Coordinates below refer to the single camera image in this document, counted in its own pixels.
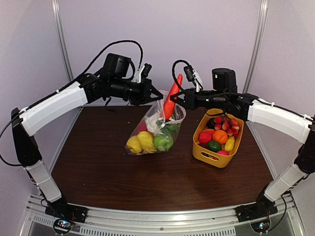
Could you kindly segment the white toy cauliflower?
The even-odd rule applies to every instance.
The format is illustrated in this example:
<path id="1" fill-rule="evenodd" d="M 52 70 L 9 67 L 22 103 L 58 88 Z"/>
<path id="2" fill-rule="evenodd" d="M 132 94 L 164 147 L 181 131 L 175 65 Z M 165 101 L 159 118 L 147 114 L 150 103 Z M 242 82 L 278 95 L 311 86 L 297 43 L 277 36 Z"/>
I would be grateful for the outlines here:
<path id="1" fill-rule="evenodd" d="M 145 123 L 146 123 L 148 131 L 156 134 L 160 130 L 162 119 L 156 116 L 151 116 L 145 119 Z"/>

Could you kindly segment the red toy bell pepper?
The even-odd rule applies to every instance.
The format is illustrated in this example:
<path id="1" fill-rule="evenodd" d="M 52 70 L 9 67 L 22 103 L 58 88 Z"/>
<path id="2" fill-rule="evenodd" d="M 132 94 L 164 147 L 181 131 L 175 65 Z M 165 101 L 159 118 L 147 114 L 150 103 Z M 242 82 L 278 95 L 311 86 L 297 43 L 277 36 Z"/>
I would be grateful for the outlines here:
<path id="1" fill-rule="evenodd" d="M 140 132 L 143 132 L 143 131 L 145 131 L 145 132 L 148 131 L 145 122 L 141 122 L 141 123 L 138 125 L 138 131 L 137 131 L 137 133 L 140 133 Z"/>

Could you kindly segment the clear zip top bag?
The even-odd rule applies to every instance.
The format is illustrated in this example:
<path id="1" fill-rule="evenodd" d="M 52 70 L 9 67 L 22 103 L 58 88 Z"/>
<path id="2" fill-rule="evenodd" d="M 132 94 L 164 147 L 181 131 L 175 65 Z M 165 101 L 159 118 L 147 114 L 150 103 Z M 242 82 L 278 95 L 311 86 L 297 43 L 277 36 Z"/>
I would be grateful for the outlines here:
<path id="1" fill-rule="evenodd" d="M 161 93 L 163 99 L 152 104 L 126 142 L 125 149 L 128 154 L 166 152 L 175 144 L 186 111 L 176 104 L 171 118 L 166 120 L 163 105 L 168 92 L 162 90 Z"/>

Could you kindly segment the yellow toy bell pepper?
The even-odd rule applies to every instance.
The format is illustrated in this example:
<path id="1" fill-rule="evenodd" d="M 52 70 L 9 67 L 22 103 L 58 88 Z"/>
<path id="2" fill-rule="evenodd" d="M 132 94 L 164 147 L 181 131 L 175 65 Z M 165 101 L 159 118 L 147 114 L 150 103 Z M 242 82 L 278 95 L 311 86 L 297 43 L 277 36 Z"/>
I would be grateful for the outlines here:
<path id="1" fill-rule="evenodd" d="M 153 136 L 148 131 L 141 131 L 137 134 L 137 138 L 142 149 L 146 152 L 155 152 Z"/>

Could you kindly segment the green toy apple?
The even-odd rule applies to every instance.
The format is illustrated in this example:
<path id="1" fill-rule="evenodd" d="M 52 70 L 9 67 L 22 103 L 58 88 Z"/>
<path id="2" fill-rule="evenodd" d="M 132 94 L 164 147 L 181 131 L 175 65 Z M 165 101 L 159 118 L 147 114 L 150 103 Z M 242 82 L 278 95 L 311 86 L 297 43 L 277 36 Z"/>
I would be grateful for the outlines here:
<path id="1" fill-rule="evenodd" d="M 174 140 L 169 132 L 159 133 L 154 137 L 154 146 L 158 151 L 168 151 L 173 144 Z"/>

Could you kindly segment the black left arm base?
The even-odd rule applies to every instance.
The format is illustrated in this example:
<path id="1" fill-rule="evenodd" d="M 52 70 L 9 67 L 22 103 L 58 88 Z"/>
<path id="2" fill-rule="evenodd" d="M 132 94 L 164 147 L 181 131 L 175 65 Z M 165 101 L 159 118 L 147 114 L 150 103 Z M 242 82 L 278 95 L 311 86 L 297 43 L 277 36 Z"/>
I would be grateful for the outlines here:
<path id="1" fill-rule="evenodd" d="M 67 221 L 85 223 L 88 209 L 83 206 L 75 206 L 68 203 L 49 203 L 45 213 Z"/>

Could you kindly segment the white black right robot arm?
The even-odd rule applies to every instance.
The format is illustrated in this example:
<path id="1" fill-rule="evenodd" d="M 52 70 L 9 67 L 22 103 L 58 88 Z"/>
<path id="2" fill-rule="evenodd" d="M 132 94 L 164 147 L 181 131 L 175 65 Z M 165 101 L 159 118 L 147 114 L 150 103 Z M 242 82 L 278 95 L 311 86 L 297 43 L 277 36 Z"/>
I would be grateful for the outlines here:
<path id="1" fill-rule="evenodd" d="M 271 209 L 271 203 L 314 173 L 315 119 L 268 103 L 255 95 L 238 93 L 234 70 L 213 69 L 213 90 L 203 89 L 197 71 L 191 66 L 184 67 L 184 72 L 195 88 L 181 89 L 170 97 L 171 101 L 187 110 L 199 107 L 221 109 L 243 121 L 259 123 L 287 134 L 302 144 L 293 163 L 267 185 L 252 206 L 255 216 L 264 216 Z"/>

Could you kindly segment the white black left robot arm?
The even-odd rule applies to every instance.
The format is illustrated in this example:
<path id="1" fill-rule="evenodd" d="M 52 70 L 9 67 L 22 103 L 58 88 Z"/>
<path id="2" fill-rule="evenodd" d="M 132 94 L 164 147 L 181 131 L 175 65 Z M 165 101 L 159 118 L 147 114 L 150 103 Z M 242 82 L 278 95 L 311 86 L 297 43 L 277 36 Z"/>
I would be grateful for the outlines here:
<path id="1" fill-rule="evenodd" d="M 147 63 L 140 66 L 128 79 L 126 74 L 130 65 L 130 58 L 109 53 L 103 67 L 96 73 L 80 75 L 43 100 L 11 112 L 12 134 L 18 161 L 35 181 L 46 200 L 52 203 L 51 209 L 59 218 L 67 218 L 71 208 L 61 200 L 62 192 L 42 160 L 34 135 L 67 112 L 100 98 L 121 98 L 136 106 L 163 99 L 163 95 L 148 79 L 152 66 Z"/>

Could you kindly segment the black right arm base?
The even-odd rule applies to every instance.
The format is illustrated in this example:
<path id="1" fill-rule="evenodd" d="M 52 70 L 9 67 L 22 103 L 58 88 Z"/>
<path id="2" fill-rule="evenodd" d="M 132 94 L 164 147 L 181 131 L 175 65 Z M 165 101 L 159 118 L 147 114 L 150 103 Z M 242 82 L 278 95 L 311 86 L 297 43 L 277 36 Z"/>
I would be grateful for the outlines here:
<path id="1" fill-rule="evenodd" d="M 235 208 L 238 222 L 251 221 L 258 218 L 267 217 L 278 212 L 275 202 L 270 201 L 264 196 L 262 191 L 256 201 L 248 205 L 240 205 Z"/>

